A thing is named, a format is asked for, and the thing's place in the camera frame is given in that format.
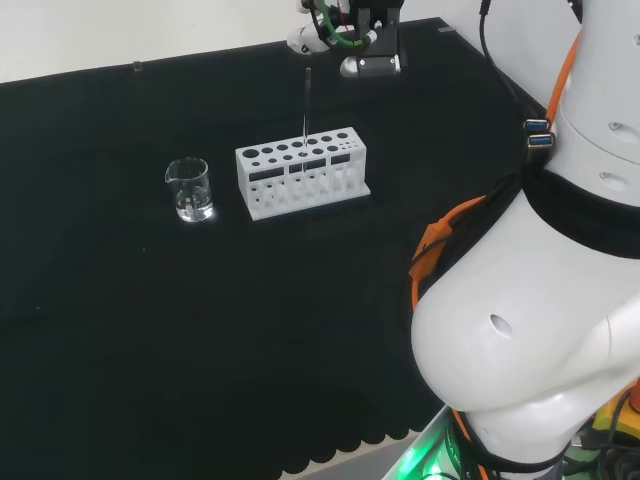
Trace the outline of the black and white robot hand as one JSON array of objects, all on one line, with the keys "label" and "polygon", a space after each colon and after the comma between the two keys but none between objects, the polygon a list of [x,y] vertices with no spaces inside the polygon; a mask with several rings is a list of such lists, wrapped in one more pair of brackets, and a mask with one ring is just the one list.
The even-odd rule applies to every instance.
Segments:
[{"label": "black and white robot hand", "polygon": [[296,3],[311,23],[287,38],[300,55],[329,52],[341,59],[345,78],[390,77],[401,72],[400,12],[402,1],[322,1]]}]

